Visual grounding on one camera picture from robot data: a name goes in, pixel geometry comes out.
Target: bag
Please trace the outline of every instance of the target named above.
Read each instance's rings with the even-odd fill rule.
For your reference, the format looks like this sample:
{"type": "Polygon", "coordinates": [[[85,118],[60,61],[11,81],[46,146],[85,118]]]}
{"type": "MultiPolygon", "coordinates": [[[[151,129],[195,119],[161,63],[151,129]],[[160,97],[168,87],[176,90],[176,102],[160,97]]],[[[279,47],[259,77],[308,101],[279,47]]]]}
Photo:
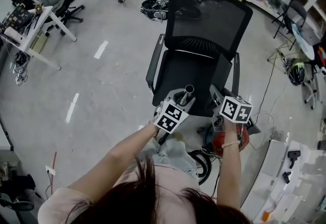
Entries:
{"type": "Polygon", "coordinates": [[[14,5],[15,7],[20,5],[25,10],[31,10],[31,9],[33,9],[35,7],[33,0],[11,0],[11,1],[12,1],[12,5],[14,5]]]}

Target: chair seat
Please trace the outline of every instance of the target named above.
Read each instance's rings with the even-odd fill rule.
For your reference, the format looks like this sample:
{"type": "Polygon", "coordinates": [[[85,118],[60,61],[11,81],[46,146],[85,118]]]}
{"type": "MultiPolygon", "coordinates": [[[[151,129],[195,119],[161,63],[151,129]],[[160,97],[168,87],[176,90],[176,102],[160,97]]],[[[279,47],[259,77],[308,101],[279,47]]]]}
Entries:
{"type": "Polygon", "coordinates": [[[166,50],[157,77],[153,105],[158,106],[169,91],[193,85],[196,100],[189,114],[211,117],[213,112],[209,87],[217,61],[217,59],[189,52],[166,50]]]}

